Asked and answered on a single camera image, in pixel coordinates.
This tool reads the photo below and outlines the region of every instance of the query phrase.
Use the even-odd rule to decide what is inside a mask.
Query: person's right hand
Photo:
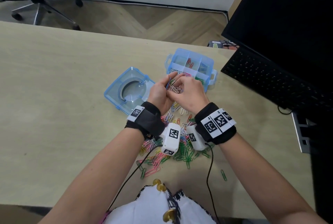
[[[177,79],[173,86],[180,87],[184,91],[182,93],[167,91],[167,96],[179,103],[187,111],[197,114],[209,104],[202,83],[199,80],[183,76]]]

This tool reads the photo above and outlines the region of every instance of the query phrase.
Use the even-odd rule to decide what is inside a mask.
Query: desk
[[[217,70],[233,53],[0,22],[0,204],[52,207],[125,125],[126,115],[103,97],[105,89],[129,66],[160,79],[166,56],[179,47],[213,58]],[[207,95],[232,115],[238,132],[314,208],[310,156],[299,150],[291,116],[222,73]],[[159,178],[172,192],[182,188],[213,213],[206,187],[209,165],[210,159],[201,156],[190,170],[168,160],[143,180],[137,172],[114,206],[134,200],[144,185]],[[209,184],[219,216],[263,218],[217,147]]]

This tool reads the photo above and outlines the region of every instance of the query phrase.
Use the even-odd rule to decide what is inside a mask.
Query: black monitor screen
[[[242,0],[222,35],[333,91],[333,0]]]

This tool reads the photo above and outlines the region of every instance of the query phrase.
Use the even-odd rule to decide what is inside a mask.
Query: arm
[[[174,86],[182,87],[183,93],[168,91],[167,95],[186,110],[197,114],[209,104],[200,81],[181,77]],[[238,133],[219,146],[245,190],[270,222],[326,223]]]
[[[182,75],[173,72],[154,84],[148,102],[165,114],[173,104],[165,86],[170,78]],[[77,175],[52,210],[40,224],[98,223],[130,171],[144,142],[138,129],[123,129]]]

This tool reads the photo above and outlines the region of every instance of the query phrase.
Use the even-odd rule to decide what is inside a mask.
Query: gold button
[[[168,222],[169,220],[174,221],[175,219],[175,214],[176,214],[176,209],[169,209],[163,214],[163,221]]]
[[[157,190],[160,191],[160,192],[165,192],[166,191],[166,187],[165,185],[157,185]]]
[[[162,182],[159,179],[154,179],[154,181],[152,182],[152,185],[160,185],[162,184]]]

